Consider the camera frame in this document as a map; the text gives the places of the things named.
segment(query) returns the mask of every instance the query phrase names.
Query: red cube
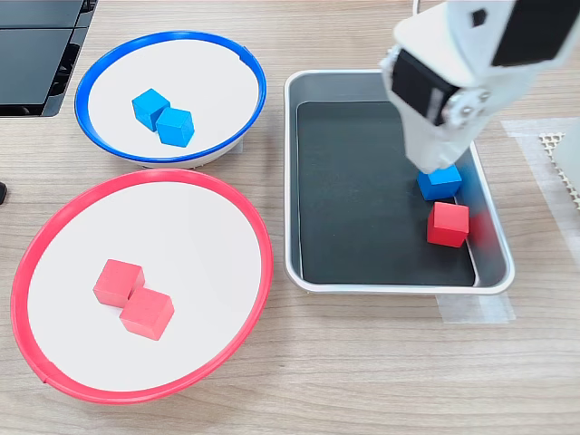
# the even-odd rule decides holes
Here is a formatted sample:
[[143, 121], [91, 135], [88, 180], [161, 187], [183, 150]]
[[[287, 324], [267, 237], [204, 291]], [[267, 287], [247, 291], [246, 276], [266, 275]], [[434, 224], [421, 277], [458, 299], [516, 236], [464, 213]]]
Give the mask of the red cube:
[[93, 291], [101, 304], [122, 308], [133, 291], [144, 284], [145, 276], [141, 266], [107, 260]]
[[469, 207], [445, 202], [433, 204], [427, 224], [427, 241], [461, 247], [469, 234]]
[[173, 312], [169, 296], [141, 287], [133, 292], [120, 319], [127, 331], [159, 340]]

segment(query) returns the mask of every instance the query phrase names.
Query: wood grain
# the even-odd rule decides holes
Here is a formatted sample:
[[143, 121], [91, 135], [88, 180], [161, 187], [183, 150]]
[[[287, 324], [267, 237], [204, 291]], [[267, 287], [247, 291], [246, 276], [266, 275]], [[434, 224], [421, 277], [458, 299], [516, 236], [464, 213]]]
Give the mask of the wood grain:
[[[478, 141], [517, 263], [517, 320], [450, 325], [432, 297], [307, 295], [283, 269], [283, 97], [304, 69], [373, 68], [411, 1], [101, 1], [61, 113], [0, 119], [0, 433], [580, 433], [580, 274], [518, 145], [498, 120], [578, 116], [580, 53], [545, 73]], [[41, 225], [89, 187], [137, 170], [98, 149], [73, 113], [82, 74], [146, 33], [196, 29], [247, 46], [268, 79], [243, 154], [203, 168], [256, 205], [275, 251], [267, 308], [240, 350], [181, 394], [130, 407], [70, 398], [32, 373], [10, 325], [20, 257]]]

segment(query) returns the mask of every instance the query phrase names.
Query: blue rim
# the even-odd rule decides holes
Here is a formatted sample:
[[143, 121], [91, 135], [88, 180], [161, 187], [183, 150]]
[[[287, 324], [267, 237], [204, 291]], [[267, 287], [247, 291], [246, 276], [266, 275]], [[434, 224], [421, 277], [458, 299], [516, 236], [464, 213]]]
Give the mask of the blue rim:
[[[148, 45], [164, 43], [166, 41], [174, 41], [178, 39], [194, 39], [199, 41], [206, 41], [208, 43], [213, 43], [217, 45], [222, 45], [232, 52], [236, 53], [239, 56], [240, 61], [245, 63], [251, 70], [254, 72], [257, 78], [258, 83], [258, 101], [256, 108], [254, 109], [254, 113], [252, 117], [247, 122], [247, 124], [242, 127], [240, 131], [238, 131], [234, 136], [231, 138], [221, 142], [220, 144], [216, 145], [213, 148], [208, 150], [203, 150], [200, 152], [196, 152], [194, 154], [189, 154], [188, 156], [178, 156], [178, 157], [168, 157], [168, 158], [149, 158], [149, 157], [140, 157], [140, 156], [133, 156], [131, 154], [126, 154], [124, 152], [120, 152], [119, 150], [114, 149], [111, 145], [105, 142], [101, 136], [97, 133], [91, 123], [91, 118], [89, 116], [89, 95], [91, 94], [92, 86], [94, 85], [95, 81], [99, 78], [99, 76], [104, 72], [109, 66], [113, 63], [117, 62], [121, 57], [135, 50], [139, 50], [142, 47], [146, 47]], [[189, 31], [180, 31], [180, 32], [161, 32], [158, 34], [148, 34], [146, 36], [142, 36], [137, 39], [133, 39], [132, 41], [128, 41], [122, 45], [119, 45], [116, 48], [113, 48], [110, 52], [106, 53], [101, 59], [99, 59], [94, 65], [89, 68], [89, 71], [82, 77], [81, 82], [79, 83], [79, 87], [76, 91], [76, 97], [74, 100], [74, 111], [76, 114], [76, 119], [81, 126], [81, 129], [87, 135], [87, 137], [92, 140], [95, 144], [103, 148], [104, 150], [110, 152], [119, 157], [123, 157], [124, 159], [135, 160], [139, 162], [145, 163], [177, 163], [180, 161], [186, 160], [195, 160], [200, 157], [207, 156], [213, 152], [221, 150], [222, 148], [226, 147], [234, 140], [239, 139], [256, 121], [257, 117], [259, 116], [260, 112], [264, 108], [264, 104], [266, 102], [266, 76], [264, 75], [264, 70], [262, 70], [262, 66], [257, 61], [257, 59], [252, 55], [246, 47], [240, 45], [239, 43], [235, 43], [234, 41], [224, 38], [223, 36], [218, 36], [216, 34], [204, 34], [201, 32], [189, 32]]]

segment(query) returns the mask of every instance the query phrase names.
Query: clear tape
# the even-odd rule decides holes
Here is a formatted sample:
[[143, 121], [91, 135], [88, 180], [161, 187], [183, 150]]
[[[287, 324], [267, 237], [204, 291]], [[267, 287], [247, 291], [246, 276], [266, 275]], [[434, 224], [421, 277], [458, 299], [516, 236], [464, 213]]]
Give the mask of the clear tape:
[[438, 295], [445, 324], [508, 324], [516, 320], [508, 292], [493, 296]]
[[566, 134], [579, 121], [580, 118], [548, 118], [502, 121], [502, 125], [507, 135], [514, 138], [522, 149], [563, 239], [580, 266], [580, 213], [540, 139], [548, 131], [561, 131]]

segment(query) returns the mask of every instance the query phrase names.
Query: red rim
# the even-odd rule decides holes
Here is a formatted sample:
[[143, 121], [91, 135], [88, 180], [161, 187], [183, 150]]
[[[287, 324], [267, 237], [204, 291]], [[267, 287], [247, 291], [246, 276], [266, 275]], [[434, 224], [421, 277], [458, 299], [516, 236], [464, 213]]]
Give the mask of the red rim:
[[[34, 339], [30, 322], [28, 319], [28, 289], [33, 272], [54, 237], [66, 226], [75, 216], [116, 191], [136, 186], [138, 184], [153, 183], [159, 181], [173, 181], [179, 183], [193, 184], [212, 190], [222, 197], [231, 201], [246, 216], [250, 225], [256, 232], [256, 237], [261, 254], [261, 277], [256, 301], [247, 317], [244, 325], [236, 334], [234, 339], [211, 361], [199, 367], [194, 372], [177, 379], [176, 381], [160, 385], [159, 387], [139, 391], [105, 391], [87, 387], [69, 378], [61, 372], [44, 356], [40, 347]], [[236, 189], [225, 182], [210, 177], [206, 174], [185, 169], [148, 169], [122, 175], [116, 179], [105, 181], [104, 183], [84, 192], [66, 206], [61, 208], [48, 222], [41, 228], [32, 243], [26, 249], [20, 265], [16, 270], [12, 287], [12, 298], [10, 315], [14, 337], [22, 352], [22, 355], [38, 375], [41, 381], [52, 385], [57, 390], [69, 394], [84, 401], [92, 401], [104, 404], [130, 404], [144, 401], [152, 401], [168, 396], [174, 392], [189, 387], [193, 383], [208, 376], [223, 364], [237, 348], [246, 340], [254, 326], [256, 325], [264, 307], [272, 284], [273, 255], [270, 237], [266, 230], [264, 221], [254, 208], [252, 203]]]

